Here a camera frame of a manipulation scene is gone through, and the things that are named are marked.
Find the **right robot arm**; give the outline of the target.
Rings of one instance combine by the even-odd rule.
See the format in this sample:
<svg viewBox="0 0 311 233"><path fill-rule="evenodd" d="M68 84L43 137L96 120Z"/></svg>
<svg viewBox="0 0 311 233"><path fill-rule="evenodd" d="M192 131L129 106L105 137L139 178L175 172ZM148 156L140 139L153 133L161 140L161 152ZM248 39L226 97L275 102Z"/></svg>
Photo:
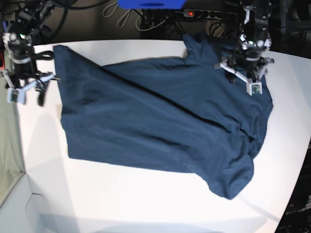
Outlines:
<svg viewBox="0 0 311 233"><path fill-rule="evenodd" d="M33 88L38 92L37 104L44 106L49 83L58 78L51 72L39 71L37 62L53 60L54 53L50 50L36 53L34 46L50 40L60 32L68 15L67 7L64 8L55 32L49 37L43 34L47 29L45 21L51 16L55 7L60 6L61 4L52 0L27 1L18 11L16 20L7 24L2 41L12 68L10 70L3 68L0 75L6 81L8 102L25 104L26 94Z"/></svg>

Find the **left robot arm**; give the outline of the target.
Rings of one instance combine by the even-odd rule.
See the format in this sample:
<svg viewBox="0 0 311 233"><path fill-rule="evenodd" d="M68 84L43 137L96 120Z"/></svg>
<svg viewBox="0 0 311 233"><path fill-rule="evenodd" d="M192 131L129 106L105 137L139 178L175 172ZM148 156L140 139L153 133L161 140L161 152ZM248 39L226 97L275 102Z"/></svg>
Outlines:
<svg viewBox="0 0 311 233"><path fill-rule="evenodd" d="M242 19L237 43L215 68L224 69L225 77L231 83L236 78L257 83L267 74L267 66L274 63L272 58L263 57L272 45L268 31L272 3L269 0L241 0L239 6Z"/></svg>

